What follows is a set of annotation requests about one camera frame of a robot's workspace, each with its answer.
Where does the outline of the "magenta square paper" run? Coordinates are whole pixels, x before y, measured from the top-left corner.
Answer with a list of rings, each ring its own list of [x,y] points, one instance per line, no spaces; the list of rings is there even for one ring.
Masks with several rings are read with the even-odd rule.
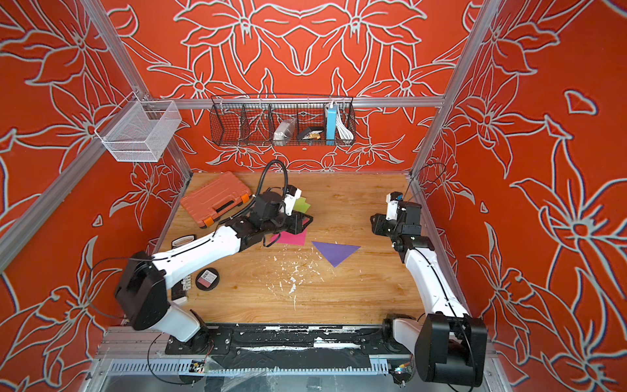
[[[300,219],[299,217],[288,220],[283,227],[284,231],[274,235],[270,242],[304,246],[307,235],[306,227],[309,221],[309,218]]]

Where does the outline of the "lime green square paper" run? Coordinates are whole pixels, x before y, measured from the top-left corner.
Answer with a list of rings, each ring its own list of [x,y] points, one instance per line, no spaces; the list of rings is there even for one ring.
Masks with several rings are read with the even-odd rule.
[[[310,207],[311,205],[307,203],[306,198],[301,197],[295,202],[293,210],[295,212],[307,213]]]

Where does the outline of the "purple square paper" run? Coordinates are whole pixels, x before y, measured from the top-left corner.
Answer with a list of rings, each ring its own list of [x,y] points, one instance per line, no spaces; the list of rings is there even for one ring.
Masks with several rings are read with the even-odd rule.
[[[360,246],[338,243],[313,242],[313,245],[333,268],[339,266],[360,249]]]

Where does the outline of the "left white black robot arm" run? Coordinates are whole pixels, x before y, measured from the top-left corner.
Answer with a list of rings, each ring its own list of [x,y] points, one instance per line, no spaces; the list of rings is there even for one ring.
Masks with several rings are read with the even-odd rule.
[[[129,257],[114,298],[134,330],[156,330],[188,342],[199,335],[203,322],[168,297],[175,284],[215,261],[244,252],[268,235],[298,235],[313,221],[303,212],[266,220],[251,214],[229,219],[215,232],[179,248],[153,256],[137,253]]]

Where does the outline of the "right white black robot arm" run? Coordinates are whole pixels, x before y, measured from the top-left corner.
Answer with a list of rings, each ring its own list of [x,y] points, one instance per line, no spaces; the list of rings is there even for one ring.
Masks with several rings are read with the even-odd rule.
[[[488,330],[462,305],[449,286],[431,239],[421,233],[421,205],[388,195],[386,213],[371,216],[374,235],[390,239],[413,278],[425,309],[423,321],[395,317],[390,336],[413,355],[424,382],[467,386],[483,384]]]

